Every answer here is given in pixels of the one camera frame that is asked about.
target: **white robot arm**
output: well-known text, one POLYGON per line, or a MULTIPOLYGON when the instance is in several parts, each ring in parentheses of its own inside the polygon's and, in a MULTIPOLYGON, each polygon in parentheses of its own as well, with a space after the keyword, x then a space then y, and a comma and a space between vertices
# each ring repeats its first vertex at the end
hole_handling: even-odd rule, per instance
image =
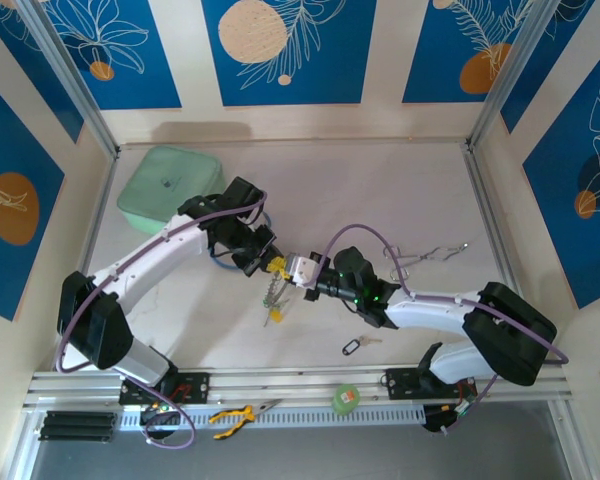
POLYGON ((356 313, 375 327, 425 327, 465 337, 436 344, 425 356, 423 374, 435 384, 448 386, 494 374, 520 385, 533 384, 547 348, 476 305, 506 313, 549 344, 557 332, 504 285, 489 283, 480 292, 444 297, 406 292, 377 278, 355 247, 338 252, 333 268, 330 260, 316 253, 285 257, 273 245, 276 237, 268 227, 249 223, 253 206, 261 210, 265 198, 264 192, 236 178, 222 195, 189 200, 160 233, 119 262, 89 278, 74 272, 63 284, 58 332, 96 367, 115 368, 169 394, 173 388, 169 378, 177 368, 134 338, 125 317, 185 259, 219 243, 232 252, 233 262, 247 276, 257 269, 267 271, 274 259, 284 258, 285 278, 306 289, 305 299, 315 301, 324 294, 353 302, 356 313), (439 298, 452 301, 435 300, 439 298))

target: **pliers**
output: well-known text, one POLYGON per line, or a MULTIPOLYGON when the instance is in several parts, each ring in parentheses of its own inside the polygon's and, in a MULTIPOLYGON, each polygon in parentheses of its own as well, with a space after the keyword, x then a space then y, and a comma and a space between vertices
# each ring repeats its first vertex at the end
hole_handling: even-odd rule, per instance
POLYGON ((233 416, 233 415, 244 415, 244 418, 242 420, 240 420, 240 422, 237 425, 232 427, 231 430, 228 430, 224 433, 218 433, 218 434, 214 435, 213 438, 215 440, 224 440, 225 438, 229 438, 234 433, 236 433, 238 430, 240 430, 242 427, 244 427, 247 423, 255 422, 256 417, 258 415, 266 412, 270 408, 275 407, 281 401, 282 401, 282 399, 280 399, 280 398, 276 399, 276 400, 269 400, 268 402, 261 403, 260 405, 256 405, 255 407, 252 405, 247 405, 242 409, 223 410, 221 412, 216 413, 215 415, 212 415, 211 418, 209 419, 209 423, 215 423, 217 420, 221 419, 222 417, 228 417, 228 416, 233 416))

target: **yellow object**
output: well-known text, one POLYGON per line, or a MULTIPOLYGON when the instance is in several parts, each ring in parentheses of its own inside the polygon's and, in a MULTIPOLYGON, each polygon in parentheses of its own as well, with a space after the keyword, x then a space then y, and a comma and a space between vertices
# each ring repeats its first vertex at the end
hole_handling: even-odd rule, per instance
POLYGON ((233 426, 230 430, 224 433, 218 433, 214 435, 213 438, 215 440, 224 440, 225 438, 229 438, 231 435, 233 435, 242 427, 244 427, 247 423, 253 423, 256 420, 256 416, 253 414, 253 408, 251 407, 251 405, 247 405, 242 410, 225 410, 223 412, 216 413, 209 419, 209 423, 215 423, 216 420, 220 418, 229 417, 233 415, 244 415, 244 418, 240 420, 240 422, 233 426))
POLYGON ((211 418, 209 418, 209 423, 215 423, 217 420, 219 420, 223 417, 229 417, 229 416, 234 416, 234 415, 244 415, 244 418, 242 420, 240 420, 240 422, 238 422, 238 424, 235 425, 234 427, 232 427, 229 431, 224 432, 224 433, 218 433, 217 435, 214 435, 213 438, 215 440, 224 440, 225 438, 229 438, 234 433, 236 433, 238 430, 240 430, 242 427, 244 427, 247 423, 255 422, 257 415, 259 415, 263 412, 266 412, 270 408, 275 407, 281 401, 282 401, 282 399, 278 398, 276 400, 269 400, 268 402, 263 402, 260 405, 256 405, 255 407, 253 407, 252 405, 247 405, 246 407, 244 407, 242 409, 223 410, 221 412, 216 413, 215 415, 212 415, 211 418))
POLYGON ((280 310, 271 310, 269 312, 269 317, 271 317, 271 320, 276 323, 280 323, 282 320, 284 320, 284 315, 280 310))
POLYGON ((284 278, 285 280, 291 278, 291 275, 289 275, 288 273, 286 273, 284 271, 284 268, 287 266, 287 261, 286 259, 284 259, 283 257, 276 257, 273 260, 271 260, 271 262, 269 262, 269 265, 267 265, 267 272, 269 273, 279 273, 280 276, 282 278, 284 278))

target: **cable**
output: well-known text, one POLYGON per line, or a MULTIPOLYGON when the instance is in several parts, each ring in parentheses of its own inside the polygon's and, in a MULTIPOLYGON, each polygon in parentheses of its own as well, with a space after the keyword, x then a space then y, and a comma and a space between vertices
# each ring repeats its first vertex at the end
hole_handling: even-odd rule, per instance
POLYGON ((349 310, 351 313, 358 313, 358 312, 356 312, 356 311, 355 311, 353 308, 351 308, 351 307, 349 306, 349 304, 348 304, 347 302, 345 302, 344 300, 342 300, 342 303, 343 303, 343 305, 344 305, 345 307, 347 307, 347 310, 349 310))
MULTIPOLYGON (((267 212, 265 212, 264 210, 262 211, 262 216, 265 219, 265 223, 267 225, 267 227, 271 228, 271 217, 269 216, 269 214, 267 212)), ((218 260, 218 257, 214 257, 211 256, 211 260, 213 260, 213 263, 215 263, 216 265, 218 265, 220 268, 224 268, 225 270, 240 270, 240 267, 236 267, 235 265, 230 265, 228 263, 224 263, 220 260, 218 260)))
MULTIPOLYGON (((187 222, 187 223, 185 223, 183 225, 180 225, 179 227, 176 227, 173 230, 169 231, 167 233, 166 237, 162 237, 162 236, 157 237, 151 243, 145 245, 144 248, 142 248, 135 255, 133 255, 132 257, 130 257, 126 262, 124 262, 122 265, 120 265, 116 269, 115 275, 119 276, 127 268, 129 268, 131 265, 133 265, 135 262, 137 262, 144 255, 146 255, 147 253, 149 253, 155 247, 157 247, 158 245, 160 245, 162 242, 168 241, 171 237, 173 237, 174 235, 177 235, 178 233, 182 232, 183 230, 186 230, 188 228, 194 227, 194 226, 198 225, 199 223, 206 222, 207 220, 212 220, 214 218, 226 217, 228 215, 237 215, 239 213, 245 213, 245 212, 253 211, 254 209, 260 208, 262 205, 264 205, 264 202, 266 200, 267 200, 267 193, 266 192, 262 192, 262 198, 259 201, 257 201, 256 203, 254 203, 253 205, 249 205, 247 207, 233 208, 233 209, 230 209, 230 210, 223 210, 223 211, 220 211, 220 212, 214 212, 214 213, 211 213, 209 215, 205 215, 205 216, 200 217, 198 219, 195 219, 195 220, 192 220, 190 222, 187 222)), ((109 285, 112 281, 114 281, 114 279, 115 278, 113 276, 111 276, 111 275, 108 276, 107 278, 105 278, 102 281, 102 283, 100 283, 100 285, 98 285, 87 296, 87 298, 85 299, 85 301, 82 302, 82 304, 78 307, 78 309, 76 310, 76 312, 73 314, 73 317, 71 317, 71 321, 67 325, 67 328, 65 329, 64 334, 62 335, 62 337, 60 339, 60 344, 58 345, 58 349, 56 350, 56 354, 55 354, 55 357, 54 357, 54 363, 56 365, 56 369, 60 373, 73 373, 73 372, 77 372, 78 370, 81 370, 84 367, 87 367, 87 366, 90 365, 90 362, 87 361, 87 362, 81 363, 79 365, 70 367, 70 368, 65 368, 64 365, 62 364, 62 361, 63 361, 64 356, 66 354, 67 345, 69 344, 69 338, 71 338, 71 334, 73 333, 73 330, 75 329, 76 324, 78 323, 78 321, 80 320, 80 318, 82 317, 82 315, 84 314, 84 312, 87 310, 87 308, 89 307, 89 305, 91 305, 91 303, 93 302, 93 300, 107 287, 107 285, 109 285)), ((191 425, 191 427, 192 427, 191 438, 187 442, 185 442, 185 443, 183 443, 181 445, 166 445, 166 444, 163 444, 163 443, 155 442, 152 439, 148 438, 147 441, 149 443, 151 443, 152 445, 155 445, 156 447, 164 448, 164 449, 167 449, 167 450, 178 450, 178 449, 186 448, 186 447, 190 446, 195 441, 195 439, 196 439, 196 430, 195 430, 195 426, 193 424, 193 420, 191 420, 191 418, 184 412, 184 410, 182 410, 182 408, 180 408, 178 405, 176 405, 175 402, 171 401, 169 398, 167 398, 164 395, 162 395, 156 389, 154 389, 151 386, 147 385, 146 383, 138 380, 137 378, 134 378, 134 377, 131 377, 131 376, 125 375, 125 374, 122 374, 122 375, 125 376, 130 382, 138 385, 140 388, 146 390, 147 392, 151 393, 152 395, 155 395, 161 401, 167 403, 170 407, 174 408, 178 413, 180 413, 181 415, 184 416, 184 418, 186 419, 187 423, 189 423, 189 425, 191 425)))
MULTIPOLYGON (((369 227, 368 225, 364 225, 361 223, 352 223, 351 225, 347 225, 346 227, 341 228, 340 231, 338 231, 338 233, 336 233, 333 236, 333 238, 329 241, 329 243, 327 244, 327 246, 322 254, 322 258, 320 259, 320 263, 318 264, 318 268, 316 269, 316 273, 314 273, 313 278, 311 278, 311 280, 309 280, 309 282, 307 282, 305 285, 303 285, 304 287, 311 287, 316 283, 318 276, 320 275, 320 272, 324 268, 324 265, 327 261, 329 252, 333 248, 333 245, 346 231, 351 230, 353 228, 360 228, 362 230, 366 230, 366 231, 372 233, 373 235, 375 235, 378 238, 378 240, 380 240, 384 244, 385 247, 387 247, 387 252, 389 253, 389 255, 391 255, 391 260, 393 260, 393 263, 396 266, 400 286, 402 287, 404 292, 409 297, 411 297, 412 301, 416 302, 416 301, 420 300, 422 302, 451 303, 454 305, 457 304, 459 306, 467 305, 467 306, 470 306, 473 308, 478 308, 480 310, 487 312, 490 315, 493 315, 494 317, 496 317, 500 320, 507 322, 509 325, 511 325, 515 329, 519 330, 520 332, 524 333, 525 335, 527 335, 528 337, 530 337, 531 339, 533 339, 534 341, 539 343, 542 347, 544 347, 548 351, 552 352, 559 358, 558 360, 546 360, 545 363, 559 364, 559 365, 565 365, 565 364, 569 363, 569 357, 567 357, 559 348, 555 347, 554 345, 552 345, 551 343, 546 341, 544 338, 542 338, 540 335, 538 335, 537 333, 531 331, 529 328, 522 325, 517 320, 514 320, 509 315, 506 315, 506 314, 496 310, 495 308, 490 307, 489 305, 484 305, 483 303, 476 302, 474 300, 465 299, 465 298, 449 297, 449 296, 444 296, 444 295, 420 295, 420 294, 417 294, 417 293, 409 290, 409 288, 407 287, 407 282, 404 278, 404 275, 402 274, 402 268, 400 268, 400 262, 398 261, 398 259, 396 257, 394 249, 391 248, 391 245, 389 244, 389 242, 387 241, 386 238, 384 238, 377 230, 369 227)), ((478 406, 480 401, 486 396, 489 389, 493 386, 493 384, 495 383, 497 378, 498 378, 497 375, 494 375, 493 378, 491 378, 491 380, 489 381, 487 386, 484 388, 484 390, 482 390, 482 392, 480 392, 480 394, 476 397, 476 399, 472 403, 469 410, 472 410, 478 406)))
POLYGON ((178 445, 167 445, 166 443, 156 442, 153 438, 151 438, 151 435, 149 434, 149 427, 151 426, 151 422, 147 422, 147 424, 142 429, 142 434, 147 439, 147 443, 149 445, 154 445, 156 447, 163 448, 165 450, 182 450, 183 448, 187 448, 187 447, 191 446, 193 444, 193 442, 195 442, 196 436, 197 436, 195 423, 193 423, 193 420, 191 419, 191 417, 185 413, 185 411, 182 409, 182 407, 180 407, 176 402, 171 400, 166 395, 163 395, 155 388, 150 387, 149 385, 138 380, 137 378, 134 378, 131 375, 124 374, 120 370, 116 370, 116 371, 118 373, 120 373, 121 375, 124 375, 125 378, 127 380, 129 380, 131 383, 142 388, 146 392, 148 392, 151 395, 153 395, 154 397, 156 397, 158 400, 169 405, 176 412, 178 412, 182 416, 182 418, 184 418, 185 421, 191 426, 191 435, 189 436, 189 439, 186 442, 178 444, 178 445))
POLYGON ((209 255, 211 256, 211 258, 219 258, 219 257, 224 257, 225 255, 234 255, 234 254, 240 255, 247 251, 248 251, 248 249, 246 249, 246 248, 235 248, 233 250, 226 250, 224 252, 216 253, 215 250, 213 249, 213 247, 211 247, 211 252, 209 253, 209 255))

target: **beige circle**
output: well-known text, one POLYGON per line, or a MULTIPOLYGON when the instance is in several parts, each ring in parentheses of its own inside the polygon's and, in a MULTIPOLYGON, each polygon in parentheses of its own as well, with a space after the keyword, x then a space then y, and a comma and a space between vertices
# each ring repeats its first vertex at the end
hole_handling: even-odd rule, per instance
POLYGON ((241 63, 261 63, 276 57, 287 44, 287 27, 271 5, 240 0, 220 19, 220 43, 241 63))
POLYGON ((289 75, 280 75, 278 77, 278 83, 280 85, 282 85, 283 87, 286 87, 287 85, 291 85, 291 77, 289 75))
POLYGON ((432 0, 433 6, 438 10, 449 8, 455 0, 432 0))
MULTIPOLYGON (((38 0, 38 2, 48 2, 49 0, 38 0)), ((3 7, 10 8, 11 10, 15 10, 17 7, 15 0, 0 0, 0 5, 3 7)))

